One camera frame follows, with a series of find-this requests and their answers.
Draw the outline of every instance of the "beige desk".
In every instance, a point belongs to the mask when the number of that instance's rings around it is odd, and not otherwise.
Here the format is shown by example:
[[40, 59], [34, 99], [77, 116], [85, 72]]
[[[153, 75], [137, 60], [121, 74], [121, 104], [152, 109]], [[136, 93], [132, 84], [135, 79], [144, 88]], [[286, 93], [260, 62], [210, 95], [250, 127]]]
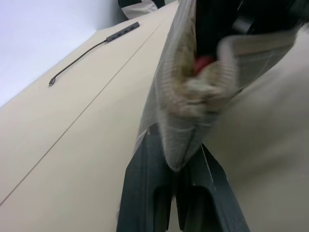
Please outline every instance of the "beige desk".
[[[0, 231], [115, 231], [124, 172], [176, 9], [98, 31], [0, 109], [0, 201], [7, 198]], [[82, 52], [135, 21], [140, 28], [48, 87]]]

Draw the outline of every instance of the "white wall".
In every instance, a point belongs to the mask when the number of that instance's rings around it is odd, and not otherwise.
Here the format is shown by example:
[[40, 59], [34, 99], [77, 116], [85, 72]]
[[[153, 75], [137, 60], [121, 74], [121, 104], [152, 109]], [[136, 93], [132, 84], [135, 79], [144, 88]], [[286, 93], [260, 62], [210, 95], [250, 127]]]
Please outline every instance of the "white wall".
[[117, 0], [0, 0], [0, 107], [96, 30], [124, 19]]

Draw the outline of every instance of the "cable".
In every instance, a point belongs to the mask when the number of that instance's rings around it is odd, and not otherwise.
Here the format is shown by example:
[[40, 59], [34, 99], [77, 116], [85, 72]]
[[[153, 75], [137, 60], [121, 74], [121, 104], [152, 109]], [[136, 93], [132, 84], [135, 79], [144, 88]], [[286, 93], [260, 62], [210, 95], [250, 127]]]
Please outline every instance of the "cable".
[[96, 48], [97, 46], [101, 45], [102, 43], [105, 43], [107, 40], [104, 40], [100, 43], [98, 43], [97, 45], [93, 46], [92, 48], [88, 49], [86, 52], [84, 52], [80, 57], [78, 57], [75, 61], [73, 61], [71, 64], [69, 64], [67, 67], [65, 67], [63, 70], [61, 70], [60, 72], [58, 72], [50, 81], [49, 81], [49, 86], [52, 86], [55, 81], [56, 81], [56, 77], [59, 76], [60, 74], [62, 74], [66, 69], [68, 69], [69, 67], [71, 67], [71, 65], [75, 64], [80, 58], [82, 58], [84, 55], [86, 55], [88, 52], [90, 52], [92, 49]]
[[86, 52], [84, 52], [81, 56], [79, 56], [75, 61], [73, 61], [71, 64], [69, 64], [67, 67], [65, 67], [63, 70], [61, 70], [60, 72], [58, 72], [52, 79], [50, 79], [49, 81], [49, 86], [54, 85], [56, 78], [62, 74], [66, 69], [68, 69], [69, 67], [71, 67], [73, 64], [75, 64], [80, 58], [82, 58], [84, 55], [86, 55], [88, 52], [90, 52], [92, 49], [98, 47], [99, 45], [103, 44], [103, 43], [109, 43], [110, 41], [113, 41], [117, 38], [119, 38], [120, 36], [123, 36], [124, 34], [127, 34], [128, 32], [138, 28], [140, 26], [140, 24], [138, 22], [122, 29], [121, 31], [109, 36], [106, 38], [106, 40], [98, 43], [97, 45], [93, 46], [92, 48], [88, 49]]

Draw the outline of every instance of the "red object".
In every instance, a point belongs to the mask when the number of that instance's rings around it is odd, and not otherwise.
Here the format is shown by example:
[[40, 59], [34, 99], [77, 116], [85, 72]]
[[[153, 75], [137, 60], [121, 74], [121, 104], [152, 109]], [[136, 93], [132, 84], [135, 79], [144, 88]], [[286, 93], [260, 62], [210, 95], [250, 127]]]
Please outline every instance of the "red object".
[[194, 74], [198, 75], [205, 67], [213, 62], [215, 62], [215, 60], [212, 58], [212, 56], [207, 55], [198, 57], [194, 63]]

